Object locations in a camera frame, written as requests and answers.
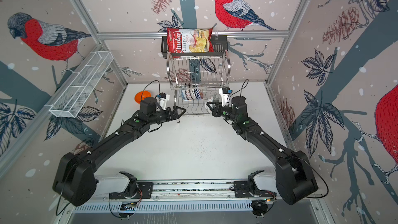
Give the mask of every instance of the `white tabletop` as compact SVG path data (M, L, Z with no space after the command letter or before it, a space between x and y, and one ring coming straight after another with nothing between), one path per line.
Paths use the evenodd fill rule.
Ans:
M145 86L128 85L108 135L139 109L134 96ZM237 91L241 83L231 83L230 88ZM152 83L147 91L157 94L157 83ZM160 92L170 94L167 106L171 107L174 94L170 85L162 83ZM263 83L249 83L242 96L246 97L249 116L285 145ZM207 115L182 116L180 123L163 123L159 130L145 133L118 151L96 174L126 171L138 180L243 179L256 170L272 168L271 161L253 144L236 135L222 117Z

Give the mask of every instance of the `orange plastic bowl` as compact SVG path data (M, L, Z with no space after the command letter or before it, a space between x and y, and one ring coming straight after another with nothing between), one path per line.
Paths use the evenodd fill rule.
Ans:
M148 92L148 91L144 91L144 92L139 91L134 97L135 102L137 102L138 104L141 102L141 95L142 95L142 99L145 99L147 97L151 97L150 92Z

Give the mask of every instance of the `chip bag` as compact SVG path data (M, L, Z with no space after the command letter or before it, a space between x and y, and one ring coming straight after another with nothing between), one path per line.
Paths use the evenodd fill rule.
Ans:
M212 28L175 29L167 28L167 45L172 53L214 52L210 42Z

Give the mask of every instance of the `bird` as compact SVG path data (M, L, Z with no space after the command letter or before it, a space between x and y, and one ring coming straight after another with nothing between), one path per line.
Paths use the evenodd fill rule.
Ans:
M381 181L384 184L389 184L388 177L391 173L398 171L398 85L396 85L391 91L386 93L376 105L375 110L375 123L376 123L376 134L371 135L362 131L361 125L358 122L353 122L358 125L361 131L361 138L358 140L362 141L363 135L369 136L378 140L390 154L395 161L395 166L388 172L384 171L380 165L373 164L377 167L385 176L386 180Z
M249 3L243 0L214 0L217 18L225 24L226 29L260 25L269 30L276 30L264 23L264 20L256 15Z
M11 36L20 37L39 56L52 61L65 61L68 69L68 59L77 50L80 42L90 34L71 30L59 24L48 24L32 18L30 15L19 12L12 15L7 22Z

